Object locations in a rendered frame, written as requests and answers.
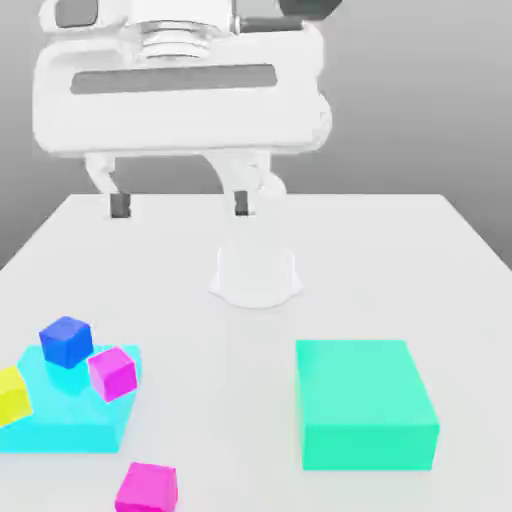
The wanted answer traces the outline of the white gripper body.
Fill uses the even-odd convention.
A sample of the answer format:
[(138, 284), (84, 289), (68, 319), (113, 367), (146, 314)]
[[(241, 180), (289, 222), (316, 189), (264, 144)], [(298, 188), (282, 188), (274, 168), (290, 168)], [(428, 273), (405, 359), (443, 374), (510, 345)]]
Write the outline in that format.
[(60, 40), (35, 66), (33, 134), (62, 157), (310, 152), (332, 125), (323, 65), (312, 26), (217, 39), (181, 62), (133, 59), (114, 37)]

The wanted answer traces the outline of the small blue cube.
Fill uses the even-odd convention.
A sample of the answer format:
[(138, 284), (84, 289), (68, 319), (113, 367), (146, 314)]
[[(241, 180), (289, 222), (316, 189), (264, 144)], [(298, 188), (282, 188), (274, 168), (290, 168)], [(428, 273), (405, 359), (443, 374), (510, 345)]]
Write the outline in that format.
[(39, 332), (45, 360), (72, 369), (94, 351), (90, 326), (63, 316)]

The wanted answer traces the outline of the small magenta cube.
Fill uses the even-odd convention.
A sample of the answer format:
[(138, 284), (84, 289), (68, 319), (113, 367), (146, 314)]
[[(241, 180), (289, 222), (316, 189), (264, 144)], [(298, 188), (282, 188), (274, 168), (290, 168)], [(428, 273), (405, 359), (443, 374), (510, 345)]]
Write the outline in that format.
[(115, 498), (116, 512), (175, 512), (177, 472), (173, 467), (133, 462)]
[(87, 360), (92, 388), (107, 403), (138, 386), (135, 361), (120, 347), (113, 347)]

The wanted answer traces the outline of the small yellow cube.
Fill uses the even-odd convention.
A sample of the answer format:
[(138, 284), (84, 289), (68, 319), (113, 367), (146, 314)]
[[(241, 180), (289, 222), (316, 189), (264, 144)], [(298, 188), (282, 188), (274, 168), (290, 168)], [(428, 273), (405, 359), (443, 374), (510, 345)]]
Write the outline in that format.
[(17, 366), (0, 370), (0, 427), (33, 414), (26, 383)]

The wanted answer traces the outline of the large cyan box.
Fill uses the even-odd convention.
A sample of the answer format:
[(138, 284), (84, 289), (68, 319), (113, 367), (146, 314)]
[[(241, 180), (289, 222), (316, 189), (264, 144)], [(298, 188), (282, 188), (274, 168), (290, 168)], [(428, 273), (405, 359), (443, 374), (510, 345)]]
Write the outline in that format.
[(33, 414), (0, 427), (0, 453), (116, 453), (131, 416), (136, 393), (106, 402), (91, 387), (85, 361), (65, 369), (45, 360), (30, 345), (17, 366), (27, 386)]

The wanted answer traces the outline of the large teal box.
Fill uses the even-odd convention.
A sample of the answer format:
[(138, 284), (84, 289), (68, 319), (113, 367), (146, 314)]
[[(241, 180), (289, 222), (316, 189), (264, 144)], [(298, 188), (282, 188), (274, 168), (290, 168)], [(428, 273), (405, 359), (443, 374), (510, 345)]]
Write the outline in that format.
[(303, 469), (431, 469), (440, 422), (404, 341), (299, 340), (295, 392)]

